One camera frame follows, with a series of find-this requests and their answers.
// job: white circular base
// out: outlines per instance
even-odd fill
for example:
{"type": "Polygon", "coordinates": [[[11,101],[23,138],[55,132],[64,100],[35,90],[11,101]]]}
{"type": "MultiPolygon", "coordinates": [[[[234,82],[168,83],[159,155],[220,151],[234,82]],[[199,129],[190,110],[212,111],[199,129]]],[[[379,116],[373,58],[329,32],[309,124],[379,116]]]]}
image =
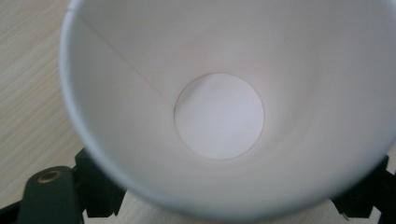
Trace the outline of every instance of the white circular base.
{"type": "Polygon", "coordinates": [[[262,101],[245,80],[227,74],[195,79],[180,94],[175,109],[183,142],[209,159],[235,158],[248,151],[262,132],[262,101]]]}

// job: light wood surface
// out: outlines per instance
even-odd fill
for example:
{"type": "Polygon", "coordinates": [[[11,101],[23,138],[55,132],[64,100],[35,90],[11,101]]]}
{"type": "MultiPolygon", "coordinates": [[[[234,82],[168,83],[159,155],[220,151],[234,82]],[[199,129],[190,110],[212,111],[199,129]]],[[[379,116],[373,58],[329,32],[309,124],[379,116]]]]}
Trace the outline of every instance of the light wood surface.
{"type": "MultiPolygon", "coordinates": [[[[82,149],[64,107],[58,72],[60,28],[68,1],[0,1],[0,207],[21,199],[27,179],[55,165],[74,165],[82,149]]],[[[396,148],[389,153],[396,158],[396,148]]],[[[396,160],[389,166],[396,170],[396,160]]],[[[257,223],[376,223],[340,216],[330,202],[257,223]]],[[[117,217],[86,223],[215,223],[182,217],[128,193],[117,217]]]]}

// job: table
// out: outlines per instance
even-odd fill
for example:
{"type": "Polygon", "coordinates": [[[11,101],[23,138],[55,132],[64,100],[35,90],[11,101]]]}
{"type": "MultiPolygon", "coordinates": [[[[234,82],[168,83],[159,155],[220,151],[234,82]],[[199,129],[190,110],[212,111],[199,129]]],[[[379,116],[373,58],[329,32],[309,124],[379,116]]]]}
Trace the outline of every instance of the table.
{"type": "MultiPolygon", "coordinates": [[[[64,107],[58,72],[60,29],[68,1],[0,1],[0,207],[21,199],[27,179],[55,165],[74,165],[83,148],[64,107]]],[[[396,147],[389,153],[396,170],[396,147]]],[[[331,202],[297,214],[257,223],[347,222],[331,202]]],[[[147,203],[131,193],[117,217],[85,219],[86,223],[216,223],[183,217],[147,203]]]]}

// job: black bracket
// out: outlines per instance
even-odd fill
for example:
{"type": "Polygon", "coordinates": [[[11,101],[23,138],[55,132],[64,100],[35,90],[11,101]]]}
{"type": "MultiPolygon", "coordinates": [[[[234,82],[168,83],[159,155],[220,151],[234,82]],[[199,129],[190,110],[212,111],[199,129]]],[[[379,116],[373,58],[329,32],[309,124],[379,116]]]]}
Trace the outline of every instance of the black bracket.
{"type": "Polygon", "coordinates": [[[125,190],[115,185],[82,149],[73,169],[56,166],[27,181],[23,198],[0,210],[0,223],[80,224],[88,217],[109,217],[120,211],[125,190]]]}
{"type": "Polygon", "coordinates": [[[379,224],[396,223],[396,176],[387,171],[388,162],[387,156],[355,187],[332,199],[340,214],[367,218],[376,207],[379,224]]]}

